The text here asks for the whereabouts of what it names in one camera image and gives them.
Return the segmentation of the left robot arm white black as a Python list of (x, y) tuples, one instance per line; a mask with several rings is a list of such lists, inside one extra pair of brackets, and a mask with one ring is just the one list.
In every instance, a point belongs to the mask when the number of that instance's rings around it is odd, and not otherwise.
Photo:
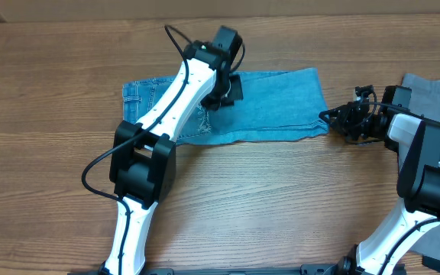
[(151, 110), (116, 129), (109, 178), (118, 199), (112, 250), (100, 274), (139, 274), (154, 211), (176, 177), (176, 142), (199, 106), (208, 111), (243, 98), (234, 74), (245, 45), (234, 29), (221, 26), (211, 42), (195, 40), (180, 50), (180, 69)]

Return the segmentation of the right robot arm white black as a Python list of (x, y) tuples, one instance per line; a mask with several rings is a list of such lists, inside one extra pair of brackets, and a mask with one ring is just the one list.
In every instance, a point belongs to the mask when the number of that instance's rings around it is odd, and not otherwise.
[(388, 86), (379, 99), (373, 86), (357, 86), (353, 101), (319, 113), (347, 143), (382, 141), (398, 156), (396, 205), (325, 274), (401, 274), (399, 260), (440, 225), (440, 122), (413, 114), (411, 96), (409, 88)]

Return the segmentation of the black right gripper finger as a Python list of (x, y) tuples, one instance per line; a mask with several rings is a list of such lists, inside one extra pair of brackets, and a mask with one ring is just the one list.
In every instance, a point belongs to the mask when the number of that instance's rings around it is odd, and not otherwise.
[(341, 120), (337, 117), (322, 117), (322, 120), (333, 130), (341, 130)]
[(320, 119), (332, 119), (337, 118), (340, 112), (340, 108), (332, 108), (319, 113)]

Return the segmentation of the light blue denim jeans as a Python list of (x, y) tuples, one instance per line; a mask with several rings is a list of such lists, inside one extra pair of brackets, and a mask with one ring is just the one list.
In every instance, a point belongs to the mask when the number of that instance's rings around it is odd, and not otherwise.
[(298, 141), (328, 133), (328, 125), (319, 118), (327, 106), (317, 69), (238, 75), (243, 100), (217, 111), (198, 105), (185, 123), (178, 144)]

